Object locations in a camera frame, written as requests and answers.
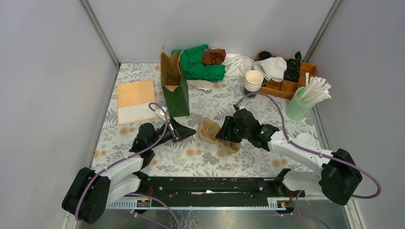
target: brown cloth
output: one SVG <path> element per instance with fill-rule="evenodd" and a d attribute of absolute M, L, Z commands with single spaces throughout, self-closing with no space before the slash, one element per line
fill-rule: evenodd
<path fill-rule="evenodd" d="M 211 49 L 205 51 L 202 54 L 202 64 L 203 65 L 221 65 L 225 60 L 225 50 L 224 49 Z"/>

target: green cup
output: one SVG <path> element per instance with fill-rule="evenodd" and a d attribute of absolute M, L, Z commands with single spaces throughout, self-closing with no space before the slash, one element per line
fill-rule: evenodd
<path fill-rule="evenodd" d="M 294 97 L 292 97 L 290 103 L 287 105 L 286 115 L 293 121 L 301 121 L 304 119 L 310 110 L 315 106 L 315 104 L 305 104 L 297 98 L 297 95 L 300 94 L 304 88 L 305 87 L 300 87 L 297 89 Z"/>

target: stack of paper cups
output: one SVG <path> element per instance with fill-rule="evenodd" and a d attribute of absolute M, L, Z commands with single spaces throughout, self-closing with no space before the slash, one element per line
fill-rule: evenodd
<path fill-rule="evenodd" d="M 250 70 L 245 76 L 244 94 L 247 95 L 252 92 L 257 92 L 262 86 L 264 76 L 261 72 L 256 70 Z"/>

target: white towel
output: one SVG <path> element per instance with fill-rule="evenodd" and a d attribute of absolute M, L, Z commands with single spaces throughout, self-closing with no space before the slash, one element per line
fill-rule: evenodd
<path fill-rule="evenodd" d="M 213 82 L 207 80 L 188 80 L 187 83 L 194 88 L 203 90 L 205 92 L 211 90 L 213 87 Z"/>
<path fill-rule="evenodd" d="M 283 81 L 284 71 L 287 69 L 287 63 L 282 57 L 270 57 L 262 61 L 256 61 L 253 69 L 261 72 L 266 80 L 276 82 Z"/>
<path fill-rule="evenodd" d="M 222 65 L 225 65 L 225 76 L 234 75 L 244 77 L 252 70 L 255 61 L 247 56 L 227 54 Z"/>

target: green cloth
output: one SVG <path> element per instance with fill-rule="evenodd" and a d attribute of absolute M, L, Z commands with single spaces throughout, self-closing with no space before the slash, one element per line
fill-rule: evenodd
<path fill-rule="evenodd" d="M 204 66 L 203 53 L 204 50 L 208 48 L 208 45 L 200 45 L 194 48 L 186 49 L 180 56 L 181 70 L 186 76 L 186 79 L 201 79 L 201 80 L 211 80 L 217 82 L 223 80 L 225 76 L 225 66 L 224 65 L 207 65 Z"/>

